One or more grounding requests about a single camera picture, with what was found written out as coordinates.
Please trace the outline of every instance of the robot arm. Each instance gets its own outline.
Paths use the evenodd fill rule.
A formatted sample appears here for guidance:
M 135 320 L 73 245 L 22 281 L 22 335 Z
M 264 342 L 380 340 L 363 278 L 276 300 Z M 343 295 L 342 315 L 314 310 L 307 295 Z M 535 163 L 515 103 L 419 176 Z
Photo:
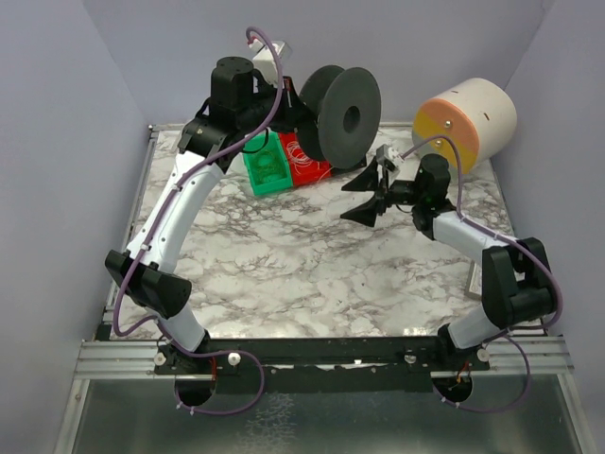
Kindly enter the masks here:
M 511 326 L 556 310 L 550 281 L 530 260 L 458 216 L 447 199 L 450 174 L 445 158 L 438 154 L 424 156 L 414 181 L 394 180 L 400 159 L 395 150 L 379 148 L 366 170 L 342 187 L 345 191 L 373 191 L 373 197 L 341 217 L 373 227 L 376 218 L 392 205 L 412 205 L 414 225 L 420 232 L 481 266 L 482 305 L 440 329 L 453 350 L 476 347 Z M 505 239 L 523 245 L 548 268 L 545 248 L 539 240 Z M 518 281 L 515 273 L 524 277 Z

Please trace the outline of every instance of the metal frame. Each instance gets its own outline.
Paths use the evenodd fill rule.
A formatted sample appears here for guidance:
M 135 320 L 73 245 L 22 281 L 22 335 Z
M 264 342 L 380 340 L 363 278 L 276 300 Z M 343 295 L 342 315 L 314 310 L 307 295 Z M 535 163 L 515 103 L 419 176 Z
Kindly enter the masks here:
M 382 122 L 384 127 L 411 126 L 407 122 Z M 147 147 L 147 156 L 139 180 L 127 229 L 124 233 L 122 247 L 125 248 L 138 219 L 147 178 L 151 169 L 153 156 L 161 131 L 178 131 L 182 125 L 161 125 L 149 127 L 150 136 Z M 117 287 L 112 284 L 108 293 L 103 323 L 112 320 L 113 304 Z M 577 434 L 579 445 L 583 453 L 597 453 L 596 444 L 590 433 L 588 422 L 581 407 L 578 391 L 571 374 L 574 367 L 563 337 L 551 338 L 547 336 L 515 336 L 529 358 L 533 375 L 557 375 L 561 384 L 564 403 L 566 404 L 574 431 Z M 524 375 L 525 363 L 518 350 L 506 340 L 496 340 L 487 346 L 490 354 L 491 369 L 488 371 L 474 371 L 477 375 Z M 78 363 L 74 372 L 74 382 L 69 393 L 59 439 L 55 454 L 66 454 L 73 451 L 78 436 L 79 422 L 85 409 L 86 396 L 90 380 L 122 380 L 122 379 L 161 379 L 161 380 L 211 380 L 210 375 L 155 375 L 154 357 L 158 351 L 158 342 L 155 340 L 112 340 L 112 341 L 85 341 L 82 343 Z M 452 376 L 455 372 L 432 373 L 434 378 Z

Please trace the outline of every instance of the gray wall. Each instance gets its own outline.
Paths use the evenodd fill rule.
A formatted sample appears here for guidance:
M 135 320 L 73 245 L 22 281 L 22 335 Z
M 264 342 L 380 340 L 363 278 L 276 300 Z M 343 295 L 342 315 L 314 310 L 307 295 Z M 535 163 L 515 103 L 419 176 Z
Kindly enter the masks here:
M 320 66 L 365 66 L 383 118 L 411 120 L 469 77 L 504 87 L 552 0 L 83 0 L 149 123 L 182 122 L 216 60 L 250 57 L 246 26 L 286 39 L 299 89 Z
M 0 14 L 0 451 L 52 451 L 148 138 L 79 0 Z
M 510 80 L 513 144 L 493 159 L 517 234 L 541 238 L 561 282 L 559 331 L 605 452 L 605 3 L 559 0 Z

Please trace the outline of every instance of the marble tabletop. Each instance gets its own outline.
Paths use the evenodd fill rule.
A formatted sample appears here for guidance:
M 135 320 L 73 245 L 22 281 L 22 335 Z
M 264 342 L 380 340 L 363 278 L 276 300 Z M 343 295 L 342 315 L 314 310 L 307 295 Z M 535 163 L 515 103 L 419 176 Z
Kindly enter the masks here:
M 179 131 L 161 131 L 137 230 L 173 166 Z M 405 129 L 381 129 L 372 149 L 412 145 Z M 413 179 L 418 157 L 399 178 Z M 411 215 L 389 210 L 371 229 L 339 218 L 369 193 L 341 192 L 353 175 L 257 198 L 238 156 L 185 239 L 175 273 L 193 283 L 189 304 L 215 338 L 432 334 L 479 301 L 465 294 L 469 259 L 418 233 Z M 457 189 L 451 187 L 451 200 Z M 464 211 L 510 234 L 489 162 L 465 178 Z M 123 326 L 145 311 L 126 299 Z M 147 323 L 130 336 L 155 339 Z

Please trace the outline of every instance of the white marble surface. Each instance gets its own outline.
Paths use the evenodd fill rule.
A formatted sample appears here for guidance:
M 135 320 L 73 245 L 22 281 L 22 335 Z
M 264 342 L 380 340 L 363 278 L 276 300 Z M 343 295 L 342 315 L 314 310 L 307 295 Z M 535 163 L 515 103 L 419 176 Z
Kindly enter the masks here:
M 137 229 L 164 187 L 178 135 L 160 133 Z M 383 143 L 405 151 L 410 132 L 381 130 L 374 147 Z M 399 178 L 412 179 L 417 166 L 417 157 L 408 159 Z M 193 282 L 189 303 L 213 337 L 430 334 L 479 304 L 464 294 L 469 260 L 418 233 L 411 216 L 391 209 L 374 229 L 340 219 L 371 196 L 341 192 L 352 177 L 256 198 L 236 158 L 196 217 L 176 269 Z M 510 233 L 489 163 L 464 191 L 465 212 Z M 127 299 L 121 324 L 143 315 Z M 148 323 L 131 337 L 158 336 Z

